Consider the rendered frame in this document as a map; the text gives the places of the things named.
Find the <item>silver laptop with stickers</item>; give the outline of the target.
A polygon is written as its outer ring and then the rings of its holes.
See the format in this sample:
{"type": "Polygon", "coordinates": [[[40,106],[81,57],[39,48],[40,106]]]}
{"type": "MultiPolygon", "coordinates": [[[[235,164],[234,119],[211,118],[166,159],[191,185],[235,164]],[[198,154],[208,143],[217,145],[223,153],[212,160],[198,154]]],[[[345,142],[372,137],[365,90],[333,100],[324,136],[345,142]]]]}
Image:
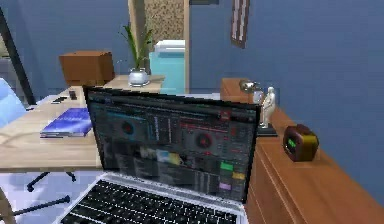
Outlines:
{"type": "Polygon", "coordinates": [[[259,105],[83,92],[103,173],[53,224],[249,224],[259,105]]]}

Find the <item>silver round object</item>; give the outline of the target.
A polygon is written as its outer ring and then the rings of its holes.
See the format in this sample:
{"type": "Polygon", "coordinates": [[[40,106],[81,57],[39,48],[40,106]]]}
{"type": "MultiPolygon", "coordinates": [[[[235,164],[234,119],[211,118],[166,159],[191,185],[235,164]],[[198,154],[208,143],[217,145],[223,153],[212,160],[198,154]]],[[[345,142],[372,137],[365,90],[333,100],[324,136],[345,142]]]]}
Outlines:
{"type": "Polygon", "coordinates": [[[240,87],[240,90],[242,92],[247,93],[247,94],[262,90],[262,88],[258,82],[254,82],[251,80],[245,80],[245,79],[239,81],[239,87],[240,87]]]}

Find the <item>green plant in white pot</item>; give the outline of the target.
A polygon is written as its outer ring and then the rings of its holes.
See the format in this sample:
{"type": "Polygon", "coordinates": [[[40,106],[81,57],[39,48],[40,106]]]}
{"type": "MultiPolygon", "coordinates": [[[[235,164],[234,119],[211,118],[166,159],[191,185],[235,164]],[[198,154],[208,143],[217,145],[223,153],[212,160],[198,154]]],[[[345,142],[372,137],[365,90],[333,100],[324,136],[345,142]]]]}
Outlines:
{"type": "Polygon", "coordinates": [[[148,59],[146,49],[148,45],[152,43],[152,30],[145,31],[141,34],[144,41],[142,43],[138,43],[134,38],[131,25],[124,25],[123,28],[124,33],[121,33],[121,35],[127,41],[134,59],[134,66],[130,69],[130,73],[128,75],[128,83],[132,87],[142,87],[148,85],[150,83],[149,75],[143,65],[148,59]]]}

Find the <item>white statue on black base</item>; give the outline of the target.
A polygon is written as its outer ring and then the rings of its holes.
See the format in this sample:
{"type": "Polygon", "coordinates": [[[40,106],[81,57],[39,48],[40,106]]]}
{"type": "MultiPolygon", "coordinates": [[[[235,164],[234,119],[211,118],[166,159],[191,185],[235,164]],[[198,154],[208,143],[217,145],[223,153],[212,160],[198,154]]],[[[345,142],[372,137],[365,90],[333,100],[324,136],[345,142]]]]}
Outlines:
{"type": "Polygon", "coordinates": [[[269,87],[262,103],[262,121],[258,126],[260,137],[276,137],[277,132],[270,123],[270,118],[276,108],[276,94],[273,87],[269,87]]]}

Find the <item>brown alarm clock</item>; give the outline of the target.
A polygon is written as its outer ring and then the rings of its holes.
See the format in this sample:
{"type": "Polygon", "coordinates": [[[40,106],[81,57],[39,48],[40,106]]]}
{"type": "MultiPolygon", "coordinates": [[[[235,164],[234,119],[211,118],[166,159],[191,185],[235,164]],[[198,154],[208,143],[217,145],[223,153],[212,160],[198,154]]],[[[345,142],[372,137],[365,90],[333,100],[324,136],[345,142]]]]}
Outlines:
{"type": "Polygon", "coordinates": [[[285,129],[283,147],[293,162],[308,162],[314,159],[319,140],[307,126],[297,124],[285,129]]]}

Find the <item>brown cardboard box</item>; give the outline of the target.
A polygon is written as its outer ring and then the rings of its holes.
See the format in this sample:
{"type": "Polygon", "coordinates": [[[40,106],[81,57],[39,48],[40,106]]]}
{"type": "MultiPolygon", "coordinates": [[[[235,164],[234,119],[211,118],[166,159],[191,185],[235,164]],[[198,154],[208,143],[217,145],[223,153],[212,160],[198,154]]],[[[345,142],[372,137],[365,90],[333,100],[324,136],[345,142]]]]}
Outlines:
{"type": "Polygon", "coordinates": [[[103,86],[115,78],[112,53],[76,51],[59,56],[69,86],[103,86]]]}

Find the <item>blue book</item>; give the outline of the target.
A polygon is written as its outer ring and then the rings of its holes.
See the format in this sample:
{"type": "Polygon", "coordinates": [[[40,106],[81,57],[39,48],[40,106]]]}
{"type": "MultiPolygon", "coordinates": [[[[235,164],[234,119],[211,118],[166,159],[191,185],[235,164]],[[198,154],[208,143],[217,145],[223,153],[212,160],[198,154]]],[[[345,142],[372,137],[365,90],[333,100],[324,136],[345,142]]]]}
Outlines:
{"type": "Polygon", "coordinates": [[[41,138],[85,137],[92,123],[87,108],[69,108],[49,123],[41,138]]]}

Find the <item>brown wooden dresser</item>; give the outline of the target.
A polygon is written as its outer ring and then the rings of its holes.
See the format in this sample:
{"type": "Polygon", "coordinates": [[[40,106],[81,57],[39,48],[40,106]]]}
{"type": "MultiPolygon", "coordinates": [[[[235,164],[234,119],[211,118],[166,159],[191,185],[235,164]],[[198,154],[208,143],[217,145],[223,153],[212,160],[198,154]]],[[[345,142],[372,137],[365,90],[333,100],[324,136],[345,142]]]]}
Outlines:
{"type": "Polygon", "coordinates": [[[324,151],[311,162],[290,160],[282,141],[293,121],[281,109],[271,123],[278,135],[256,140],[249,224],[384,224],[384,207],[324,151]]]}

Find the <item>light wooden desk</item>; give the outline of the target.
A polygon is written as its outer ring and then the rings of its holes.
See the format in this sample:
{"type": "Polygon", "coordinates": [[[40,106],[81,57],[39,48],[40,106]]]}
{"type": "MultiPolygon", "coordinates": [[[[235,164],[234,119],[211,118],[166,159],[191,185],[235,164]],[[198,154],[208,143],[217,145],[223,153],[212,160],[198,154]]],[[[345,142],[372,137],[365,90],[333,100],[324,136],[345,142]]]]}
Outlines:
{"type": "Polygon", "coordinates": [[[40,131],[68,108],[85,106],[82,87],[72,86],[0,128],[0,173],[100,169],[92,131],[86,137],[40,137],[40,131]],[[70,99],[70,90],[76,92],[77,100],[70,99]],[[60,104],[51,104],[61,96],[68,98],[60,104]]]}

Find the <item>light blue office chair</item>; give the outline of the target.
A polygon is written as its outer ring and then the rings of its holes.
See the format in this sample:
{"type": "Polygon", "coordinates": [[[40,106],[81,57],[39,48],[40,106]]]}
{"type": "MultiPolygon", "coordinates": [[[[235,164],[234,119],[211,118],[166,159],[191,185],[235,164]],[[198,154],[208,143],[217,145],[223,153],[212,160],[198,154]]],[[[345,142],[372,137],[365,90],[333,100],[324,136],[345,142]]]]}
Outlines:
{"type": "MultiPolygon", "coordinates": [[[[0,128],[11,123],[16,118],[19,118],[25,113],[26,109],[20,99],[17,97],[16,93],[5,79],[0,78],[0,128]]],[[[64,198],[58,200],[46,202],[19,211],[14,211],[4,191],[0,187],[0,220],[2,220],[5,224],[16,224],[16,216],[40,210],[46,207],[51,207],[57,204],[69,202],[70,197],[65,196],[64,198]]]]}

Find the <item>black leaning pole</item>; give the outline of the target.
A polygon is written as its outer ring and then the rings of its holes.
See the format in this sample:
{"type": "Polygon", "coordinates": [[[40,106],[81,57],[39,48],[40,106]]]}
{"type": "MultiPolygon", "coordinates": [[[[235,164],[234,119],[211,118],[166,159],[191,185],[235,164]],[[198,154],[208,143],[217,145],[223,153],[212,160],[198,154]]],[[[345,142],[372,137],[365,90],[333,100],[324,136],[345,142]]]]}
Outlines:
{"type": "Polygon", "coordinates": [[[28,102],[29,105],[35,105],[36,99],[32,92],[28,77],[26,75],[23,64],[20,60],[16,45],[14,43],[9,26],[4,16],[4,12],[1,7],[0,7],[0,35],[2,36],[5,47],[9,53],[13,68],[15,69],[17,78],[25,94],[26,101],[28,102]]]}

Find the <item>framed wall picture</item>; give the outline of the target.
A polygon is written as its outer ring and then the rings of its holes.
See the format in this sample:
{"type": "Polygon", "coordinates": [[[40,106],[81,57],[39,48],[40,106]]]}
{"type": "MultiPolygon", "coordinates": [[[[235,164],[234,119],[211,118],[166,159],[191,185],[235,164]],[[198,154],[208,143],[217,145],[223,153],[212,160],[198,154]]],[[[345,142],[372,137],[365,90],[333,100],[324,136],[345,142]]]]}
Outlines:
{"type": "Polygon", "coordinates": [[[250,0],[232,0],[231,42],[244,49],[247,39],[250,0]]]}

